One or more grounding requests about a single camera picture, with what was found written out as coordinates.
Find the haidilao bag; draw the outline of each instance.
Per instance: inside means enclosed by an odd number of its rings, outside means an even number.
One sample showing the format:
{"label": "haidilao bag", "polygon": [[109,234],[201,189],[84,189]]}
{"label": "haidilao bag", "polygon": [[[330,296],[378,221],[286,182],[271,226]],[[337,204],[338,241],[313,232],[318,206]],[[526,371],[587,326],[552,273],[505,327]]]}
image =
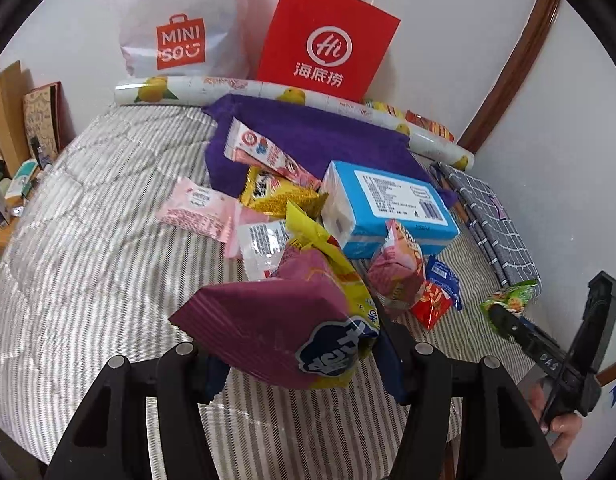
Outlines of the haidilao bag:
{"label": "haidilao bag", "polygon": [[134,0],[119,36],[127,72],[246,78],[244,7],[245,0]]}
{"label": "haidilao bag", "polygon": [[400,20],[374,0],[279,0],[257,79],[359,102]]}

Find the purple towel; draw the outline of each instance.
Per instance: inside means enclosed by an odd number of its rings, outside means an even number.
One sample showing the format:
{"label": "purple towel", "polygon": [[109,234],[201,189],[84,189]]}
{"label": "purple towel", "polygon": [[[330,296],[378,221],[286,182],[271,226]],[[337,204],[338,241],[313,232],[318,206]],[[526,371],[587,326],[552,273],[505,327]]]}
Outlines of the purple towel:
{"label": "purple towel", "polygon": [[[217,121],[217,131],[205,152],[213,189],[238,197],[246,184],[248,166],[223,154],[232,118],[274,142],[306,170],[323,179],[331,160],[374,170],[391,171],[432,184],[430,176],[408,151],[408,137],[317,108],[229,94],[205,111]],[[439,194],[450,208],[456,195]]]}

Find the metal screw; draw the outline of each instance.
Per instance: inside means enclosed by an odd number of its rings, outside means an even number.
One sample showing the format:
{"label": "metal screw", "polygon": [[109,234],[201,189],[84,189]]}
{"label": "metal screw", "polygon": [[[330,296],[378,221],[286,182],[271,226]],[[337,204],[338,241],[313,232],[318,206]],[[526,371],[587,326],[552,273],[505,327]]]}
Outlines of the metal screw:
{"label": "metal screw", "polygon": [[492,370],[496,370],[501,366],[501,361],[494,357],[494,355],[486,355],[483,358],[483,364],[485,364],[488,368],[492,368]]}
{"label": "metal screw", "polygon": [[110,366],[113,370],[115,368],[120,368],[126,362],[126,358],[123,355],[115,355],[108,359],[108,366]]}
{"label": "metal screw", "polygon": [[179,355],[188,355],[194,349],[195,349],[195,346],[192,343],[185,342],[185,343],[179,343],[177,345],[177,348],[175,349],[175,352],[177,352]]}
{"label": "metal screw", "polygon": [[435,348],[430,343],[421,342],[415,345],[415,350],[418,354],[430,355],[435,351]]}

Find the white wall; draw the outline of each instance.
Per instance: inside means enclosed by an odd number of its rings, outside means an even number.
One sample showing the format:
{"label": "white wall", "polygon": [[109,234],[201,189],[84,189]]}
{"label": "white wall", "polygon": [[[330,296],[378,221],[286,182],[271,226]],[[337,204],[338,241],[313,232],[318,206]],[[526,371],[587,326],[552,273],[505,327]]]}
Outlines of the white wall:
{"label": "white wall", "polygon": [[[616,68],[567,3],[512,105],[476,155],[539,272],[553,335],[567,348],[587,282],[616,278]],[[616,361],[616,326],[603,367]],[[566,466],[584,480],[616,435],[616,406],[586,420]]]}
{"label": "white wall", "polygon": [[[36,86],[61,80],[79,133],[112,102],[112,89],[125,75],[117,38],[126,2],[44,0],[3,52],[0,69],[21,59]],[[248,49],[255,62],[276,3],[249,0]],[[503,68],[534,0],[375,4],[402,23],[369,95],[440,121],[459,136]]]}

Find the bed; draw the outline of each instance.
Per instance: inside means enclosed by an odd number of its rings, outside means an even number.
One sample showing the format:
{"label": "bed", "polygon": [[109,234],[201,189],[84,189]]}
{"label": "bed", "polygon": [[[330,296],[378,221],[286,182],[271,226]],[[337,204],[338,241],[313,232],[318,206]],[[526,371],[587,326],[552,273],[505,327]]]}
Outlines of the bed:
{"label": "bed", "polygon": [[[199,107],[110,107],[60,156],[0,263],[0,427],[49,462],[107,359],[162,355],[187,336],[168,317],[205,284],[245,279],[218,242],[157,222],[177,177],[209,186],[203,156],[216,123]],[[478,361],[493,354],[518,382],[532,367],[496,336],[478,304],[499,283],[462,222],[441,253],[461,280],[462,312],[417,340]],[[201,420],[222,479],[385,478],[408,409],[370,356],[347,389],[292,391],[232,369]],[[147,401],[153,476],[165,479],[156,404]],[[461,430],[453,400],[448,440]]]}

